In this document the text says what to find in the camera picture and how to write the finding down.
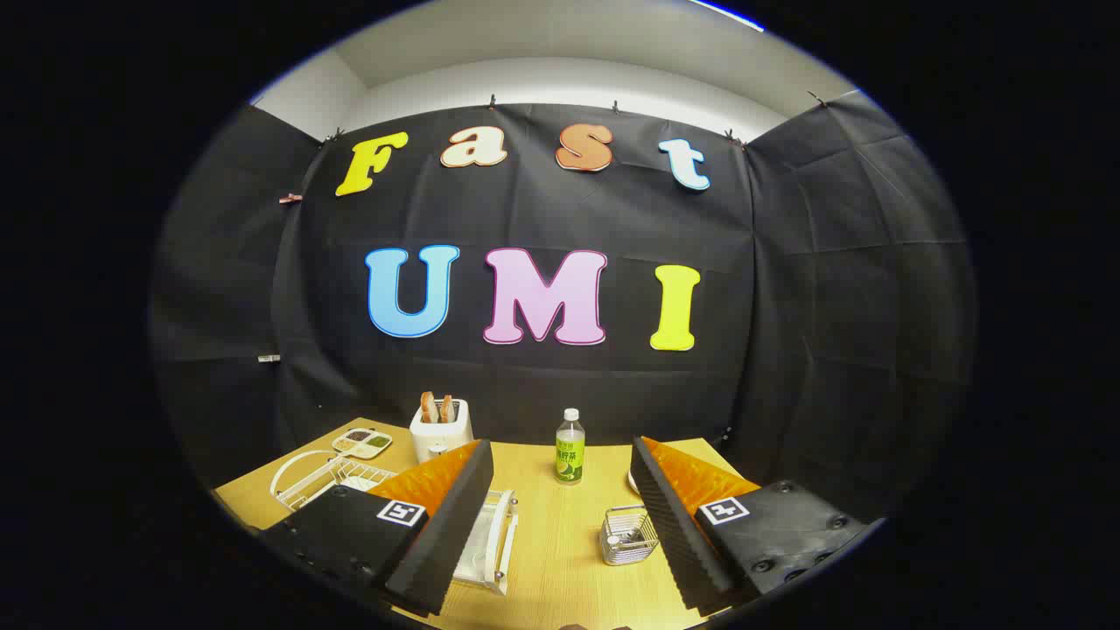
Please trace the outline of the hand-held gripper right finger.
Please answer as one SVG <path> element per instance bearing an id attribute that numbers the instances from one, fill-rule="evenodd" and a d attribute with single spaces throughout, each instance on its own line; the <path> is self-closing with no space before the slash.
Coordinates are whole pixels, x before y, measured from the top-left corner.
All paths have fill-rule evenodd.
<path id="1" fill-rule="evenodd" d="M 644 436 L 629 472 L 683 604 L 704 617 L 783 597 L 879 529 L 801 482 L 757 487 Z"/>

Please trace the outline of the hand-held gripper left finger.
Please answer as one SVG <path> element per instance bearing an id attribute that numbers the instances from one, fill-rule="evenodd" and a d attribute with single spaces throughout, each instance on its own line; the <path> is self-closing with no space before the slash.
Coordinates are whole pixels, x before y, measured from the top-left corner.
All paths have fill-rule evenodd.
<path id="1" fill-rule="evenodd" d="M 493 474 L 491 442 L 472 441 L 368 491 L 332 487 L 261 541 L 365 606 L 438 614 Z"/>

